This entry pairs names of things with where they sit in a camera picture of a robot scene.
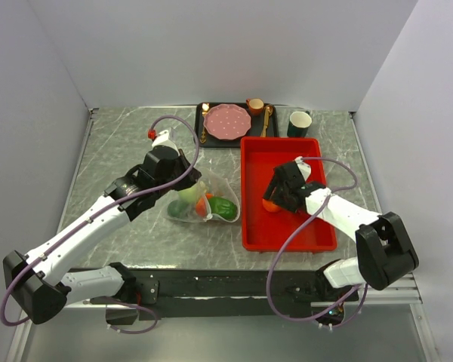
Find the orange tangerine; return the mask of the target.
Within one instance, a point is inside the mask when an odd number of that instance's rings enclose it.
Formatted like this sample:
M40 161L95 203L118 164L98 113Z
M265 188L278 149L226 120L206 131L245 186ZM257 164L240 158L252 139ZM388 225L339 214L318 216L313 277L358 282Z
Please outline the orange tangerine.
M282 208L267 199L262 200L263 208L269 213L278 213Z

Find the light green cabbage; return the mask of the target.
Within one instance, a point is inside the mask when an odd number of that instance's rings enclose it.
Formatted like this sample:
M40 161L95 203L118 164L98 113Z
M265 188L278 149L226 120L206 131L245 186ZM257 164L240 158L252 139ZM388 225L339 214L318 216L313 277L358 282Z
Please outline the light green cabbage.
M194 186L184 189L178 192L180 200L189 203L196 204L198 200L206 193L207 187L203 181L199 181Z

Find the green avocado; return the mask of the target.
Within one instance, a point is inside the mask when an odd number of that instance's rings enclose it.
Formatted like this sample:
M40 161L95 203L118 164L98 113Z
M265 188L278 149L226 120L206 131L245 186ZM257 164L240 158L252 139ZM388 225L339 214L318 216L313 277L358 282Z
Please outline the green avocado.
M173 218L182 218L189 204L182 200L173 200L167 206L167 213Z

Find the green bell pepper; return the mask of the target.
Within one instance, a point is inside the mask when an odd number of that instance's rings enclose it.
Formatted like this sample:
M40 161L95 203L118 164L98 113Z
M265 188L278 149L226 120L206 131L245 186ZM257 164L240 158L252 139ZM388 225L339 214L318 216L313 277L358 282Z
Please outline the green bell pepper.
M208 200L211 212L220 216L225 220L232 221L236 218L238 213L237 206L230 200L213 196Z

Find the red yellow peach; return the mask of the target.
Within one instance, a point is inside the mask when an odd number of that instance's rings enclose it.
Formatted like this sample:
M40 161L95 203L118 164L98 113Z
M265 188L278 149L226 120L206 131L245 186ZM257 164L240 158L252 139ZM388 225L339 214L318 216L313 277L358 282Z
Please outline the red yellow peach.
M207 208L206 200L209 200L212 197L213 197L213 195L211 193L206 193L200 197L200 199L196 203L196 207L195 207L195 210L196 210L196 213L198 216L205 218L208 215L208 211L207 211L208 208Z

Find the clear zip top bag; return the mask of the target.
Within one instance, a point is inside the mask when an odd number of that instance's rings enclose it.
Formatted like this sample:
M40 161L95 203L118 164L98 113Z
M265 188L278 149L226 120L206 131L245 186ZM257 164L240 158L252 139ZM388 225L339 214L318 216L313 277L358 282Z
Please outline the clear zip top bag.
M199 181L189 189L171 191L161 199L162 215L176 222L236 222L241 206L230 184L205 167Z

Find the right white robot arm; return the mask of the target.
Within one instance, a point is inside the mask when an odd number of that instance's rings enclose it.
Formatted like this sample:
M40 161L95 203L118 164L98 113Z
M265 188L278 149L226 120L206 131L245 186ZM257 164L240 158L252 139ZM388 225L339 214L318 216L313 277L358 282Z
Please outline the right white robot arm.
M320 269L316 294L333 300L342 287L367 284L384 290L414 271L419 258L399 215L364 209L327 186L308 181L311 167L302 159L274 168L263 198L292 213L314 215L356 243L356 256L339 259Z

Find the red plastic bin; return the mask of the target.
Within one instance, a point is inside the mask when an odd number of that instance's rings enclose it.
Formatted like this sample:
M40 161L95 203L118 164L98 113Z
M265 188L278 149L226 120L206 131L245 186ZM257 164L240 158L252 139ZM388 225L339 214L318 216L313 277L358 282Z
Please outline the red plastic bin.
M274 168L297 156L319 157L319 143L313 138L243 137L241 141L242 245L250 252L276 252L309 217L305 211L267 211L263 194ZM321 161L308 161L308 181L327 185ZM321 219L312 221L288 245L286 252L328 252L337 248L334 227Z

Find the dark green paper cup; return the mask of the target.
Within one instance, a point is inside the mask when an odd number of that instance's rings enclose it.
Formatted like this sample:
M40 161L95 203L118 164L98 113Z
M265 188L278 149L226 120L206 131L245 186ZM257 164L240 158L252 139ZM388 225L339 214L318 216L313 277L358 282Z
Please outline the dark green paper cup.
M313 120L308 111L292 112L289 117L287 137L305 138L312 123Z

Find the gold fork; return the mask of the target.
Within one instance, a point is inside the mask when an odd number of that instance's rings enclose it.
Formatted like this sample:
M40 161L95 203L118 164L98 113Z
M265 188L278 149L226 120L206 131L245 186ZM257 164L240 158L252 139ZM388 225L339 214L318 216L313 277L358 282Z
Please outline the gold fork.
M203 121L205 121L206 115L208 114L209 109L210 109L210 104L209 103L203 103L202 104ZM202 123L202 133L201 133L199 141L200 141L201 144L205 144L206 140L207 140L207 130L205 128L205 123Z

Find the gold spoon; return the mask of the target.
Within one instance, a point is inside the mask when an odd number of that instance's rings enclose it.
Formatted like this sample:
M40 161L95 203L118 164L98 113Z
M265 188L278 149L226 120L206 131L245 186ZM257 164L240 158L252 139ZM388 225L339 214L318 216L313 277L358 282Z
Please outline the gold spoon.
M272 113L273 113L273 106L272 106L272 105L268 105L268 106L266 107L265 120L264 120L264 122L265 122L266 125L269 124L269 122L270 122L270 116L272 115Z

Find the pink dotted plate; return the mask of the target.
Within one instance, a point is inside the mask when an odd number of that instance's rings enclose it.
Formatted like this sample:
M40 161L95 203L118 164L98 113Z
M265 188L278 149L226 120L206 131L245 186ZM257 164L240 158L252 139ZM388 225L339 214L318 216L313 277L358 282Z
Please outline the pink dotted plate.
M219 140L237 140L251 129L251 116L240 106L222 103L208 111L203 123L211 136Z

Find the orange ceramic cup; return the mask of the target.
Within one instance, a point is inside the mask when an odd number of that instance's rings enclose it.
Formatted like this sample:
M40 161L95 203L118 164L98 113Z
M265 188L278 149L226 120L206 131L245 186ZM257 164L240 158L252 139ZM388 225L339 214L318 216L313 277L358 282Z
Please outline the orange ceramic cup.
M247 99L246 104L248 107L248 111L253 116L260 115L265 107L265 103L263 102L262 99L259 98Z

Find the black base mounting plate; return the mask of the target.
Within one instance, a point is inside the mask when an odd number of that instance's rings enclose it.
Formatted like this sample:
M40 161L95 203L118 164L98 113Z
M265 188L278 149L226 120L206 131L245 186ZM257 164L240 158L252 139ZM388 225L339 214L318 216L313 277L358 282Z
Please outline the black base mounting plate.
M136 268L114 300L151 308L158 318L258 316L273 313L267 301L267 272ZM314 314L342 296L359 299L349 287L335 289L316 271L275 271L270 292L276 308L293 318Z

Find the aluminium frame rail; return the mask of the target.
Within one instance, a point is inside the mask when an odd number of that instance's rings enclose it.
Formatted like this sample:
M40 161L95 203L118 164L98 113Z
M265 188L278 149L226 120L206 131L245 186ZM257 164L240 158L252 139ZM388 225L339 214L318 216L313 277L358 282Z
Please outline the aluminium frame rail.
M368 288L366 296L366 305L404 305L404 304L422 304L422 298L419 290L415 287L415 280L413 278L402 278L400 286L388 287L385 290L377 291L373 288ZM232 300L267 300L265 296L181 296L175 299L179 299L181 302L187 300L194 301L213 301L216 299L232 299ZM101 297L99 299L85 299L78 302L68 303L64 308L80 308L89 305L99 305L107 303L106 300ZM313 302L313 306L327 306L331 302L321 301Z

